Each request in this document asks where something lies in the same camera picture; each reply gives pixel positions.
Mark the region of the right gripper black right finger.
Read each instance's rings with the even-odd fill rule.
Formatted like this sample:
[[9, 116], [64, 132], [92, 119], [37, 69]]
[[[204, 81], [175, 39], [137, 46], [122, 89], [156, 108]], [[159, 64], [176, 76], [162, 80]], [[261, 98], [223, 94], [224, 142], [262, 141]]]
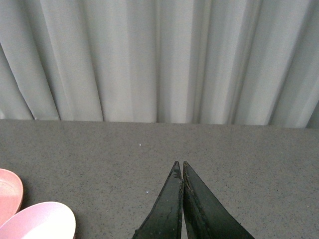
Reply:
[[252, 239], [193, 168], [183, 163], [183, 211], [189, 239]]

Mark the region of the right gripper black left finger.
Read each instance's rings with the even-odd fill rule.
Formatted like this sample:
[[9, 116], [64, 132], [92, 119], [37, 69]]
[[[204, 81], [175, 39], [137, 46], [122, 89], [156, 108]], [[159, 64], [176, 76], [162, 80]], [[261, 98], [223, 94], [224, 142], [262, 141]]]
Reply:
[[176, 161], [154, 205], [142, 225], [135, 231], [135, 239], [180, 239], [182, 229], [184, 181]]

